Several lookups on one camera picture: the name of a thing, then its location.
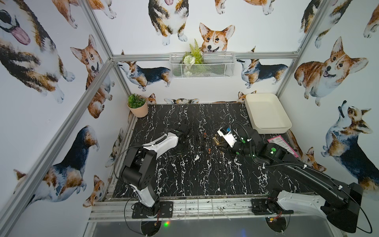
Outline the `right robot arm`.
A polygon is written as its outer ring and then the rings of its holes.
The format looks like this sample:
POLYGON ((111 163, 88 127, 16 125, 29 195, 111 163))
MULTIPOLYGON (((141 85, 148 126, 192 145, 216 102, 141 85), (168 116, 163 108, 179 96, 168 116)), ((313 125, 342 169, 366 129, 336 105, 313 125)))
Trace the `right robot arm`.
POLYGON ((274 189, 268 201, 283 210, 323 217, 347 233, 358 230, 363 189, 357 183, 346 184, 299 162, 286 149, 265 142, 255 129, 239 122, 223 126, 217 133, 224 138, 220 147, 225 154, 241 156, 263 169, 279 169, 316 193, 310 196, 274 189))

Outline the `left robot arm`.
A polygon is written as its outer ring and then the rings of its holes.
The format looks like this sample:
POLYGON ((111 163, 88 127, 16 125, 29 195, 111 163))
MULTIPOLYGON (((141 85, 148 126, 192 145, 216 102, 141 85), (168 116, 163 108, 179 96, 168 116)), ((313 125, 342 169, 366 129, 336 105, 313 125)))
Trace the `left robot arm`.
POLYGON ((189 132, 190 125, 183 123, 149 143, 126 150, 119 178, 135 191, 143 206, 152 208, 158 200, 151 184, 158 158, 171 149, 182 148, 189 132))

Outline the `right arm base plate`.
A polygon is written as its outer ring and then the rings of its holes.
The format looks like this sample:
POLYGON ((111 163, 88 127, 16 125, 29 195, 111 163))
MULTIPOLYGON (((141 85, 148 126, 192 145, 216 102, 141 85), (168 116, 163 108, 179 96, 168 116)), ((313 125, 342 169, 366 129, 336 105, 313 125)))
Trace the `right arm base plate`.
POLYGON ((285 210, 279 206, 276 200, 272 198, 254 198, 251 199, 252 212, 255 215, 279 215, 293 214, 293 210, 285 210))

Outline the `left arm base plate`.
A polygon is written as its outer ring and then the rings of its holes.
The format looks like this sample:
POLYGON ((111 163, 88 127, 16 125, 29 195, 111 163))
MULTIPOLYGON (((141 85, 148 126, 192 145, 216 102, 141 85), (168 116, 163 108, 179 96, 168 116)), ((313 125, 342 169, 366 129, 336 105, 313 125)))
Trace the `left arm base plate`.
POLYGON ((157 201, 152 207, 147 207, 138 202, 133 206, 132 219, 171 218, 173 204, 172 201, 157 201))

